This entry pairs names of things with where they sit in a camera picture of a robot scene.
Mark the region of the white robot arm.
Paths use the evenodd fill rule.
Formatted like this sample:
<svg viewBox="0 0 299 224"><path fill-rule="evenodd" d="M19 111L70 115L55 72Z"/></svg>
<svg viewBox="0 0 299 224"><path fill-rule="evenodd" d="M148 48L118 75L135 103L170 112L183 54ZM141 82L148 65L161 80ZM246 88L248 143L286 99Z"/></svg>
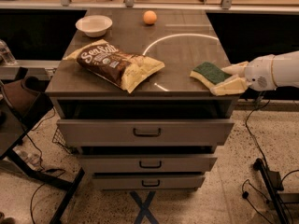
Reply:
<svg viewBox="0 0 299 224"><path fill-rule="evenodd" d="M230 77L211 88L214 95L241 94L248 88L274 91L278 87L299 88L299 51L265 55L222 69Z"/></svg>

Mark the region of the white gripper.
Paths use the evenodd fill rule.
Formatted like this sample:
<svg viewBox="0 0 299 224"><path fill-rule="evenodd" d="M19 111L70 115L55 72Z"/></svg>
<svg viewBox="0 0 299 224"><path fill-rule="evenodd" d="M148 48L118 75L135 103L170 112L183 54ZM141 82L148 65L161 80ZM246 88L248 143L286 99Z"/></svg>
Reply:
<svg viewBox="0 0 299 224"><path fill-rule="evenodd" d="M277 87L273 79L273 60L274 55L266 55L249 63L242 62L226 66L222 68L223 72L232 76L238 75L238 77L227 78L212 87L210 91L217 96L241 94L249 86L255 91L272 91Z"/></svg>

